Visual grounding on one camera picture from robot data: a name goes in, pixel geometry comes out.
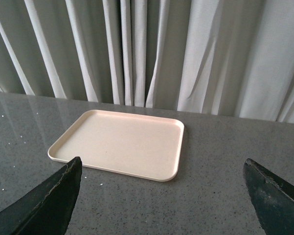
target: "countertop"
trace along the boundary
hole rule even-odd
[[[294,124],[0,93],[0,211],[64,165],[47,151],[92,109],[182,121],[180,167],[168,182],[83,167],[68,235],[265,234],[245,160],[294,185]]]

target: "plastic tray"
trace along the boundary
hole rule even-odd
[[[50,147],[52,160],[168,181],[178,171],[184,124],[145,115],[90,110]]]

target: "curtain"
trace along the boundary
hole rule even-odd
[[[294,0],[0,0],[0,92],[294,123]]]

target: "curtain fold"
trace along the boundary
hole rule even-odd
[[[0,0],[0,92],[294,123],[294,0]]]

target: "beige tray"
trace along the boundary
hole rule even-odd
[[[183,131],[183,123],[175,119],[90,110],[48,155],[64,163],[80,156],[83,166],[168,181],[178,171]]]

